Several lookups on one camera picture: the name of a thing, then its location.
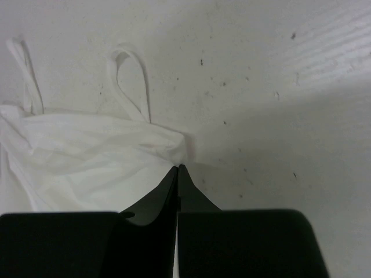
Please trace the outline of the white tank top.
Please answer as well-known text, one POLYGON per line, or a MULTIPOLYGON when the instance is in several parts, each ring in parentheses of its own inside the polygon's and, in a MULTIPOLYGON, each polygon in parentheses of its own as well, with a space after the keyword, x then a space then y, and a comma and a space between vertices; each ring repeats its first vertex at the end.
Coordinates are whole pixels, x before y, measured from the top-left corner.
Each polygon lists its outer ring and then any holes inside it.
POLYGON ((187 157, 184 136, 151 122, 147 92, 136 106, 118 84, 122 45, 107 57, 112 95, 127 119, 46 114, 25 46, 7 41, 24 79, 24 104, 1 106, 1 213, 122 211, 187 157))

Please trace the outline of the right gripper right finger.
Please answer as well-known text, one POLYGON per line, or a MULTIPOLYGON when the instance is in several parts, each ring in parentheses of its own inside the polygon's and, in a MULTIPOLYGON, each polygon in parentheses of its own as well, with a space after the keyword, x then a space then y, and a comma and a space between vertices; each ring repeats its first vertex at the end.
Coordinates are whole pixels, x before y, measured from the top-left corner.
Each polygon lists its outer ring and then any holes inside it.
POLYGON ((178 171, 180 277, 328 277, 314 230, 291 209, 221 210, 178 171))

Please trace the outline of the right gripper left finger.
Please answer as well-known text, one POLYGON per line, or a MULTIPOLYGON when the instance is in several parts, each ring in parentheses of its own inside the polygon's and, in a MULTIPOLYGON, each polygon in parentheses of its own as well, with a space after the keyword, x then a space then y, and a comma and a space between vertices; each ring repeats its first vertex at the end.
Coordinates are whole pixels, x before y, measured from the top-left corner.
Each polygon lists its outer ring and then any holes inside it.
POLYGON ((1 216, 2 277, 172 277, 177 168, 126 210, 1 216))

